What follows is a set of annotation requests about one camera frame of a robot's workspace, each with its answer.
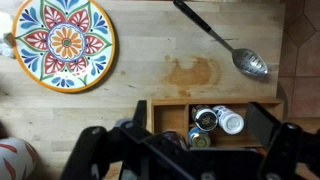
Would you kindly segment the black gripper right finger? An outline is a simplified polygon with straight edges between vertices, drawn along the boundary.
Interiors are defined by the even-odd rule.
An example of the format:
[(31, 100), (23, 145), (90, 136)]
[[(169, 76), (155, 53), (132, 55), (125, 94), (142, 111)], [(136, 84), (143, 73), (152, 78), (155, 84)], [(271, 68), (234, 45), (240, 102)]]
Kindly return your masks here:
[(298, 163), (320, 176), (320, 138), (299, 125), (281, 122), (257, 102), (249, 102), (245, 120), (249, 133), (267, 151), (258, 170), (263, 180), (295, 180)]

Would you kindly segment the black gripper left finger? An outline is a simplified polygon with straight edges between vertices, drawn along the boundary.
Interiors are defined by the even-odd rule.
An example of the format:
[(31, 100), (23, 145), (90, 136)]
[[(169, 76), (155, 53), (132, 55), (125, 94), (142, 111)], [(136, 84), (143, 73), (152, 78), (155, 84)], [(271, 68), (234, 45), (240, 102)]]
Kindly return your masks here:
[(146, 129), (147, 102), (139, 100), (131, 120), (118, 123), (119, 153), (137, 180), (184, 180), (186, 150)]

